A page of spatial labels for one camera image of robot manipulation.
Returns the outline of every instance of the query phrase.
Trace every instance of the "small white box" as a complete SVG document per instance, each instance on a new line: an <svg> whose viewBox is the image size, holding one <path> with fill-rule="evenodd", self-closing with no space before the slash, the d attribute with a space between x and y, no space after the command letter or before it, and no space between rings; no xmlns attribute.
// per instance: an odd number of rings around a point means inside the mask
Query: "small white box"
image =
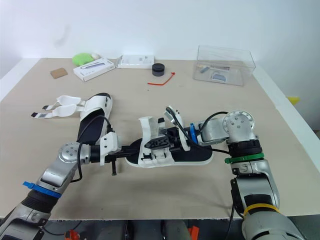
<svg viewBox="0 0 320 240"><path fill-rule="evenodd" d="M105 57L101 57L85 65L74 68L73 72L82 81L86 82L115 68L115 64L112 61Z"/></svg>
<svg viewBox="0 0 320 240"><path fill-rule="evenodd" d="M151 69L155 63L152 55L122 55L117 61L119 69Z"/></svg>

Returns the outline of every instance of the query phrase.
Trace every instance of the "white wall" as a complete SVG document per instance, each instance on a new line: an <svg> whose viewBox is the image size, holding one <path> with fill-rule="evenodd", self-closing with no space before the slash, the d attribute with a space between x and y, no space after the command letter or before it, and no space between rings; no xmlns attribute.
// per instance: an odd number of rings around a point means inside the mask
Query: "white wall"
<svg viewBox="0 0 320 240"><path fill-rule="evenodd" d="M250 50L320 129L318 0L3 0L11 54L72 57L97 52L193 60L200 44Z"/></svg>
<svg viewBox="0 0 320 240"><path fill-rule="evenodd" d="M10 4L0 2L0 79L22 59L12 34L15 22L13 12Z"/></svg>

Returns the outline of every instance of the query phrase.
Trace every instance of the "table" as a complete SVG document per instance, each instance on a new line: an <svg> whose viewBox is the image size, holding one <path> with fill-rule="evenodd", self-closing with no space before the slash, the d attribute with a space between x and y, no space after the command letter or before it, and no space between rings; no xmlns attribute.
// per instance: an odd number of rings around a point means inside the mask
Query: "table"
<svg viewBox="0 0 320 240"><path fill-rule="evenodd" d="M115 69L83 83L73 74L71 59L41 59L0 104L0 216L28 193L21 184L35 182L56 159L64 143L75 141L79 116L33 119L30 114L53 104L60 95L89 98L100 92L113 97L110 121L128 145L141 138L138 118L163 117L167 105L179 109L185 123L204 120L217 111L243 109L256 121L255 133L280 193L280 211L287 216L320 214L320 174L275 105L253 78L245 86L192 79L193 62L163 60L166 74L154 77L147 69ZM53 79L50 71L68 75ZM176 75L165 86L170 72ZM226 144L217 146L227 149ZM111 165L84 165L83 179L69 185L52 211L52 219L219 219L230 214L230 180L223 153L204 166L136 168L117 160Z"/></svg>

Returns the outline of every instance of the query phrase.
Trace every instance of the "white table edge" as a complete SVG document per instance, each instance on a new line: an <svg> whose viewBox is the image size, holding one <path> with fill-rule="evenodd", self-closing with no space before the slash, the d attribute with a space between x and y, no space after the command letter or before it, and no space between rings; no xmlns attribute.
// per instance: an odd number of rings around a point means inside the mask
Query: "white table edge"
<svg viewBox="0 0 320 240"><path fill-rule="evenodd" d="M39 60L23 58L0 80L0 102ZM256 66L253 75L320 172L320 140L316 134L261 66Z"/></svg>

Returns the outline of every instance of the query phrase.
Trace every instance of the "black cap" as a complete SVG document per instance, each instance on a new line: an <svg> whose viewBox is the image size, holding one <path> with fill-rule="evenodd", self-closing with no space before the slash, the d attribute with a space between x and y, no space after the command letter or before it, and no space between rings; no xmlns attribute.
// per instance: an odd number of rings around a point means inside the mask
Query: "black cap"
<svg viewBox="0 0 320 240"><path fill-rule="evenodd" d="M163 76L165 74L165 65L162 63L155 63L152 65L152 74L156 77Z"/></svg>

